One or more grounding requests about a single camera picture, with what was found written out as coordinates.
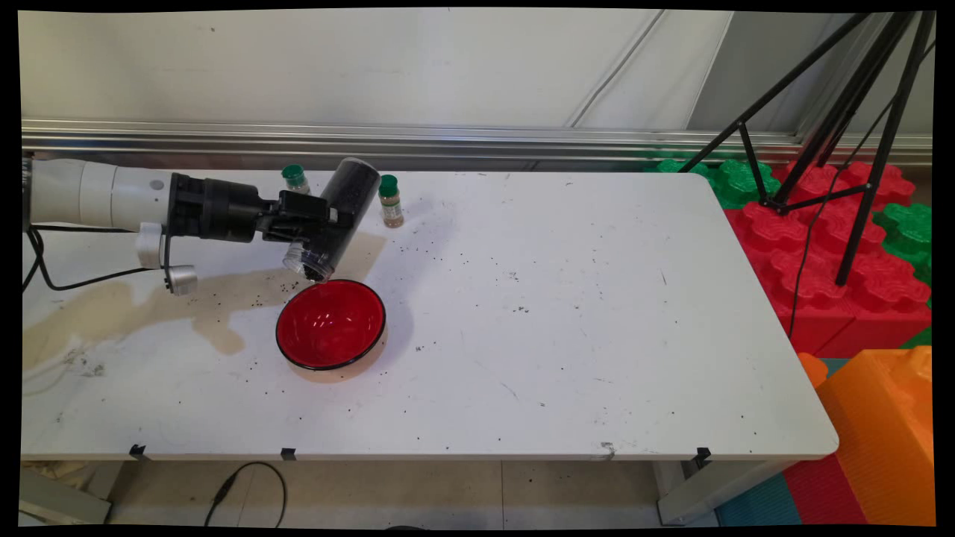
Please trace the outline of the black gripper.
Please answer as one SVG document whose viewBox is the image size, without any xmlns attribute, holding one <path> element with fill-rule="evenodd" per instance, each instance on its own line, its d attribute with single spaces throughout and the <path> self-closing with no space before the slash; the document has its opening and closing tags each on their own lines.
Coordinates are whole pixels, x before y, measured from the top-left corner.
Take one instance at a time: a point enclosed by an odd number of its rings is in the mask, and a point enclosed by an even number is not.
<svg viewBox="0 0 955 537">
<path fill-rule="evenodd" d="M 314 224 L 338 222 L 337 210 L 324 198 L 283 190 L 281 218 L 293 222 L 269 222 L 260 227 L 260 220 L 272 214 L 273 204 L 248 184 L 173 173 L 169 235 L 251 242 L 260 232 L 265 242 L 309 242 L 315 234 Z"/>
</svg>

